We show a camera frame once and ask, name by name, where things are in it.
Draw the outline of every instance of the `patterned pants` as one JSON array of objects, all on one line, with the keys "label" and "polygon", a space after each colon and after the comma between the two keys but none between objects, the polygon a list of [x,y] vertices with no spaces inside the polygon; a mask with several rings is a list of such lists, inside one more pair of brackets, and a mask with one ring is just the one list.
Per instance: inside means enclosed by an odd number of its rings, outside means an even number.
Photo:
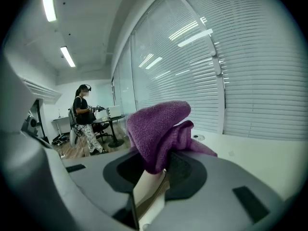
[{"label": "patterned pants", "polygon": [[98,150],[100,153],[103,152],[103,147],[101,144],[97,141],[93,128],[91,124],[87,125],[79,125],[79,128],[83,132],[83,134],[86,136],[86,140],[88,143],[89,151],[92,153],[94,149]]}]

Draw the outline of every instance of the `black chair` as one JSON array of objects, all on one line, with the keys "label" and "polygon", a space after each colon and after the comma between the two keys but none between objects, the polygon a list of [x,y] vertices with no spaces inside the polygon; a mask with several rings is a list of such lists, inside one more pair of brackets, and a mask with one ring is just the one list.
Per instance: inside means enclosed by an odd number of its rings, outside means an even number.
[{"label": "black chair", "polygon": [[97,139],[102,138],[103,143],[104,143],[104,140],[103,140],[104,136],[111,136],[111,138],[113,137],[111,134],[104,132],[104,130],[109,127],[109,123],[104,123],[104,124],[100,123],[100,124],[95,124],[95,125],[92,124],[92,127],[93,127],[94,133],[99,133],[99,135],[96,135],[96,138]]}]

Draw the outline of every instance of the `woman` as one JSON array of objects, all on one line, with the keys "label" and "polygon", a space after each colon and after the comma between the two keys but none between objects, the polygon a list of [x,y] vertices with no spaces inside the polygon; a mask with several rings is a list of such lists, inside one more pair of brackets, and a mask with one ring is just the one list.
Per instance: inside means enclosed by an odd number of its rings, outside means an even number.
[{"label": "woman", "polygon": [[87,101],[84,97],[89,96],[89,89],[86,85],[81,85],[75,93],[75,100],[74,100],[74,112],[76,116],[76,121],[78,123],[78,127],[86,136],[90,155],[94,155],[102,153],[105,150],[97,141],[93,128],[92,128],[92,121],[95,117],[92,113],[92,109],[88,106]]}]

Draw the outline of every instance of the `floor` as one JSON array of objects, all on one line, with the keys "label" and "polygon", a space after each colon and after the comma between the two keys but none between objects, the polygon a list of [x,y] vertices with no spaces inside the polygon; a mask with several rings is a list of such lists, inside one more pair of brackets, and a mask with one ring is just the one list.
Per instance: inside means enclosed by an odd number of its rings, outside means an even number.
[{"label": "floor", "polygon": [[[117,139],[123,139],[124,144],[117,148],[110,148],[108,146],[109,142],[112,141],[111,137],[103,137],[104,143],[102,142],[102,139],[99,138],[97,141],[104,147],[108,152],[114,152],[122,149],[128,149],[130,148],[130,142],[128,136],[124,133],[122,128],[118,125],[117,122],[114,123],[114,131],[115,136]],[[108,134],[112,134],[110,126],[104,130],[104,132]],[[69,158],[80,158],[84,156],[90,156],[89,148],[87,145],[86,137],[82,136],[80,137],[80,140],[78,140],[77,147],[72,148],[70,143],[67,142],[65,144],[62,144],[60,146],[54,145],[54,149],[60,154],[64,155],[63,159],[69,159]]]}]

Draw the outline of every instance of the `purple towel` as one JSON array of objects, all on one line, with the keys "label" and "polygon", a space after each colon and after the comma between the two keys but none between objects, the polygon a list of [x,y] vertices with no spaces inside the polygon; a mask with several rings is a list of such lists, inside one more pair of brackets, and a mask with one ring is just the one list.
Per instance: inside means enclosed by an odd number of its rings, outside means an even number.
[{"label": "purple towel", "polygon": [[144,168],[151,174],[161,172],[167,164],[168,150],[192,150],[212,156],[215,152],[191,139],[193,123],[189,120],[175,126],[191,112],[187,102],[170,101],[141,109],[127,120],[131,146],[143,158]]}]

